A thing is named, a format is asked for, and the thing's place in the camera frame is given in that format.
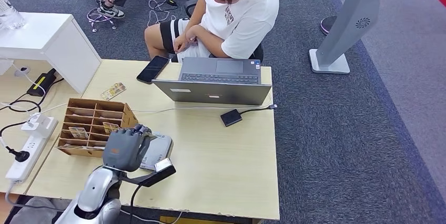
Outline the person's right hand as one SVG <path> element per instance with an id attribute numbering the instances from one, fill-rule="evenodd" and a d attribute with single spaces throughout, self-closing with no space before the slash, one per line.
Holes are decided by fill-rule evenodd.
<path id="1" fill-rule="evenodd" d="M 174 40 L 174 43 L 173 43 L 174 52 L 176 54 L 182 52 L 183 50 L 185 50 L 187 48 L 188 44 L 189 44 L 189 39 L 187 38 L 185 33 L 182 33 Z"/>

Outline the person's left hand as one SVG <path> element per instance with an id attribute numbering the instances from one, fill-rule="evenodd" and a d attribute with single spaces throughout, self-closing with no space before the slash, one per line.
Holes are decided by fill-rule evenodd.
<path id="1" fill-rule="evenodd" d="M 199 27 L 200 25 L 193 25 L 186 31 L 186 40 L 188 43 L 194 43 L 197 40 L 196 29 Z"/>

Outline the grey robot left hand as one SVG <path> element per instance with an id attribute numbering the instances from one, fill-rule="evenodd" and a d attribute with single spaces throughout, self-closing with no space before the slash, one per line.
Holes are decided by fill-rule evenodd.
<path id="1" fill-rule="evenodd" d="M 104 166 L 126 172 L 137 170 L 154 139 L 151 129 L 142 124 L 112 131 L 102 155 Z"/>

